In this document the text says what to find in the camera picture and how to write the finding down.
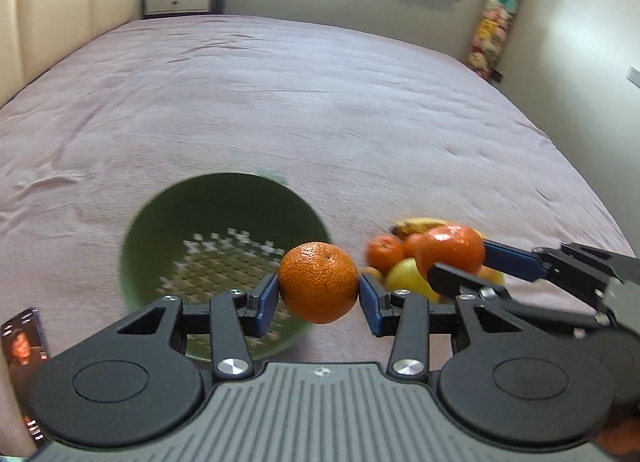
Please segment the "yellow lemon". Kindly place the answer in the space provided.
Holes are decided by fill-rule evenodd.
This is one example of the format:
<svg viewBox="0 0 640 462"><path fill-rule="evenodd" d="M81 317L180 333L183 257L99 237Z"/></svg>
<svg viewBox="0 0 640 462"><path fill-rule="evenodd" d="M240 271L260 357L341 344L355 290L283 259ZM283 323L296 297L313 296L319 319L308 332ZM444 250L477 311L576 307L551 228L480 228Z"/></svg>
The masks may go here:
<svg viewBox="0 0 640 462"><path fill-rule="evenodd" d="M396 263L386 274L383 286L387 292L408 289L410 292L426 297L433 304L440 302L440 295L422 277L414 258L405 258Z"/></svg>

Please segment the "yellow spotted banana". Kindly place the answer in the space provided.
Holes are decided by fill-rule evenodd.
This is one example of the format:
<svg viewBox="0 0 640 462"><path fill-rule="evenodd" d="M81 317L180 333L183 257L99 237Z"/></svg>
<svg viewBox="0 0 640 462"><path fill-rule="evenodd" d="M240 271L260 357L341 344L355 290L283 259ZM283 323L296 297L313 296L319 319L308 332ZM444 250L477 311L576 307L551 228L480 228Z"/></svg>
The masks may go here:
<svg viewBox="0 0 640 462"><path fill-rule="evenodd" d="M396 221L390 232L398 239L405 240L411 234L421 234L431 229L448 226L449 221L433 217L411 217Z"/></svg>

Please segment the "small orange mandarin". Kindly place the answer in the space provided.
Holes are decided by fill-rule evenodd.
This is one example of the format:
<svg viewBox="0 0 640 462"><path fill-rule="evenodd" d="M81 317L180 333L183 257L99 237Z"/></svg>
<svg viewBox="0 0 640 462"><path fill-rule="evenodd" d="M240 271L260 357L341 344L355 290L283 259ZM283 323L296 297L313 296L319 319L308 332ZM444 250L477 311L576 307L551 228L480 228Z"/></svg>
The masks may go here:
<svg viewBox="0 0 640 462"><path fill-rule="evenodd" d="M404 258L404 245L393 234L378 235L367 244L367 263L382 274L386 274Z"/></svg>

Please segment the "green colander bowl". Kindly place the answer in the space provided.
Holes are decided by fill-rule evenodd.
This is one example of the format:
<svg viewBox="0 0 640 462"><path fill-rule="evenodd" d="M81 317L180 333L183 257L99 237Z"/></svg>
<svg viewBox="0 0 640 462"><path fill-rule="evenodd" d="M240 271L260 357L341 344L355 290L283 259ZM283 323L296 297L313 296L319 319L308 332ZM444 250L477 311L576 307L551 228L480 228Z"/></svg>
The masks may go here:
<svg viewBox="0 0 640 462"><path fill-rule="evenodd" d="M311 206L277 180L193 177L155 195L134 217L119 284L132 310L166 295L205 304L229 289L255 289L293 247L330 240Z"/></svg>

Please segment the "pink bed cover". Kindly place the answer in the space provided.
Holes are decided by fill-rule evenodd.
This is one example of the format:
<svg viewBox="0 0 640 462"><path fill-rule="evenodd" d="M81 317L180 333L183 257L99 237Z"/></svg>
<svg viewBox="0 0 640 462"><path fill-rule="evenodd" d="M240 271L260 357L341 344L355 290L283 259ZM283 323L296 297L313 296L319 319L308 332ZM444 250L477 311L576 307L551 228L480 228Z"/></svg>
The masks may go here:
<svg viewBox="0 0 640 462"><path fill-rule="evenodd" d="M55 352L122 318L134 216L225 171L303 197L354 255L401 216L630 252L551 140L447 55L270 18L159 18L91 41L2 108L2 317L37 308Z"/></svg>

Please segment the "black smartphone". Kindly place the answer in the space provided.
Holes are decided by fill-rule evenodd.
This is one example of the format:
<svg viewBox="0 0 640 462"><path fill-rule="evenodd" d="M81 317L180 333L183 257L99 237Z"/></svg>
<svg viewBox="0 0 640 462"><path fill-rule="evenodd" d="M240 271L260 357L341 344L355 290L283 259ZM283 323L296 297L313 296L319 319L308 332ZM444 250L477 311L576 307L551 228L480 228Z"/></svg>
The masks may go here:
<svg viewBox="0 0 640 462"><path fill-rule="evenodd" d="M35 445L40 447L46 442L46 436L32 415L29 388L34 375L49 360L49 352L38 310L28 307L3 323L1 344L23 423Z"/></svg>

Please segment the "plush toy hanging organizer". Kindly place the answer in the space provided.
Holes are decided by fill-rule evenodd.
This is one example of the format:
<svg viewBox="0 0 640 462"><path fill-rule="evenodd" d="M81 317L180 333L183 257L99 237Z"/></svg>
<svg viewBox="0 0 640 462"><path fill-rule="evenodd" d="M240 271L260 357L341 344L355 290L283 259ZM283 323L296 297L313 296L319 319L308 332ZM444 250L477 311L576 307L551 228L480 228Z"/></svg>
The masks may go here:
<svg viewBox="0 0 640 462"><path fill-rule="evenodd" d="M490 81L509 32L520 10L521 0L486 0L473 32L466 65L480 78Z"/></svg>

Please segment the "white nightstand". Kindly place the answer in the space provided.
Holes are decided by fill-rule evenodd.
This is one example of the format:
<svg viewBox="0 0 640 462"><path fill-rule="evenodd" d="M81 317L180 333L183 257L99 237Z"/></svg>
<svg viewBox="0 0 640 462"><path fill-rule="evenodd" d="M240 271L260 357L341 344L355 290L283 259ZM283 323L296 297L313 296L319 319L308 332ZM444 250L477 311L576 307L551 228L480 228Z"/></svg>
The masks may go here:
<svg viewBox="0 0 640 462"><path fill-rule="evenodd" d="M142 0L142 18L224 14L226 0Z"/></svg>

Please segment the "wall socket plate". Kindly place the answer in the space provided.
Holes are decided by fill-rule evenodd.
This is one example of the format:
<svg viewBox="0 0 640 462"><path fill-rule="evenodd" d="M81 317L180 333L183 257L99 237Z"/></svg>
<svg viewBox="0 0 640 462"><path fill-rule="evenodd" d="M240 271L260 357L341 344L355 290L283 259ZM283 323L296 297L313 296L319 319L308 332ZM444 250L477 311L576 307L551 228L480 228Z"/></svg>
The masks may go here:
<svg viewBox="0 0 640 462"><path fill-rule="evenodd" d="M634 84L637 88L640 88L640 72L634 67L630 66L627 70L627 79Z"/></svg>

